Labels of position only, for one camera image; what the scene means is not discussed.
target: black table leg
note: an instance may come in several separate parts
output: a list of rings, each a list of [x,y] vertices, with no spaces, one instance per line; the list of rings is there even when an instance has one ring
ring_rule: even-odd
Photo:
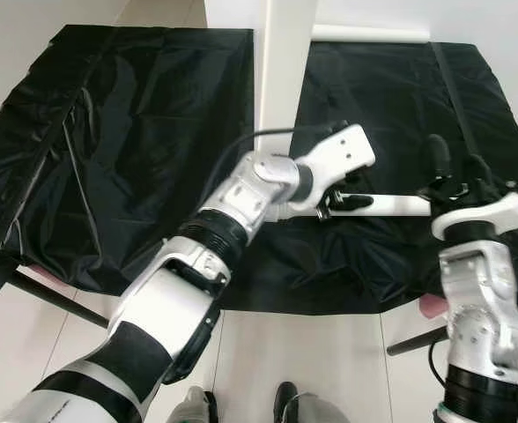
[[[447,326],[442,326],[438,329],[430,330],[427,333],[418,335],[417,337],[391,345],[386,349],[386,352],[390,356],[407,353],[408,351],[416,350],[422,346],[430,345],[436,339],[438,341],[444,341],[447,338]]]
[[[23,291],[26,291],[27,293],[35,295],[36,297],[49,302],[50,304],[69,311],[73,315],[78,315],[79,317],[91,323],[98,324],[102,328],[106,329],[108,327],[108,319],[106,317],[98,315],[97,313],[82,306],[78,302],[70,300],[64,295],[61,295],[60,293],[48,288],[45,285],[42,285],[40,282],[37,282],[26,275],[13,272],[11,278],[7,280],[7,282]]]

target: black shoe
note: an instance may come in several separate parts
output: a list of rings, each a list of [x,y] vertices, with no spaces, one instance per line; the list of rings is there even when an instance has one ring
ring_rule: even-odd
[[[275,396],[275,406],[273,408],[275,423],[282,423],[285,407],[285,423],[298,423],[298,399],[294,399],[297,395],[298,390],[294,383],[282,382],[278,385],[277,395]]]
[[[208,390],[206,390],[204,394],[208,400],[208,421],[210,423],[218,423],[218,405],[216,404],[216,398],[214,394]]]

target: black plastic sheet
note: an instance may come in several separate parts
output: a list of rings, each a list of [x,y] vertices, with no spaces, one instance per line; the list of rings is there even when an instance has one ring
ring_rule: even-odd
[[[65,27],[0,111],[3,272],[12,257],[85,290],[123,292],[194,210],[222,149],[252,130],[252,40],[247,30]],[[496,78],[473,46],[442,48],[480,152],[511,179],[518,128]],[[429,44],[313,43],[297,124],[342,119],[363,125],[377,156],[360,192],[412,195],[429,183],[430,133],[460,171],[464,139]],[[296,136],[292,155],[317,141]],[[440,293],[430,223],[265,225],[223,306],[376,313]],[[518,276],[518,231],[504,239]]]
[[[476,47],[441,43],[477,148],[499,180],[518,173],[518,127]],[[376,163],[352,187],[414,195],[427,172],[426,138],[441,134],[462,177],[468,148],[431,44],[313,43],[297,125],[360,123]],[[292,155],[317,138],[295,135]],[[266,225],[226,293],[229,307],[306,314],[375,313],[441,294],[440,242],[429,218],[294,219]],[[518,279],[518,231],[505,234]]]

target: white tube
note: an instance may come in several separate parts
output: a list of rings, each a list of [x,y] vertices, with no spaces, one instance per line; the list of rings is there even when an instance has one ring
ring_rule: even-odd
[[[332,211],[331,216],[354,217],[354,216],[430,216],[431,208],[423,198],[416,196],[383,196],[373,194],[359,194],[372,197],[374,202],[367,207],[361,207],[353,211]],[[273,206],[269,209],[266,217],[268,222],[277,222],[292,218],[318,216],[316,209],[296,211],[288,204]]]
[[[416,196],[370,195],[374,202],[353,211],[331,211],[332,216],[430,216],[431,207]]]
[[[363,26],[314,25],[312,41],[333,42],[429,42],[427,30],[371,28]]]

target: black cable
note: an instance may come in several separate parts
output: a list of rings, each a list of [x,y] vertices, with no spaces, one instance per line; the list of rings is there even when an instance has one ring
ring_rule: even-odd
[[[435,344],[437,344],[441,337],[443,337],[443,333],[440,333],[433,342],[429,345],[429,350],[427,351],[427,362],[429,363],[429,369],[432,371],[433,375],[435,376],[435,379],[437,379],[437,382],[441,384],[443,388],[445,388],[445,381],[441,379],[441,376],[437,372],[437,369],[435,368],[435,365],[433,364],[433,349],[435,348]]]
[[[263,135],[279,135],[279,134],[290,134],[296,132],[319,132],[325,133],[326,135],[330,135],[333,132],[335,125],[334,124],[326,124],[326,125],[308,125],[308,126],[295,126],[293,128],[279,128],[275,130],[258,130],[256,132],[242,135],[241,137],[236,138],[227,148],[224,149],[222,154],[216,160],[214,167],[212,168],[210,175],[208,176],[208,180],[204,184],[204,188],[200,194],[200,198],[198,199],[197,207],[199,208],[206,201],[206,199],[210,196],[211,192],[216,188],[216,180],[218,178],[218,173],[220,172],[224,162],[226,162],[227,158],[235,151],[237,147],[243,144],[245,141],[249,139],[253,139],[256,137],[260,137]]]

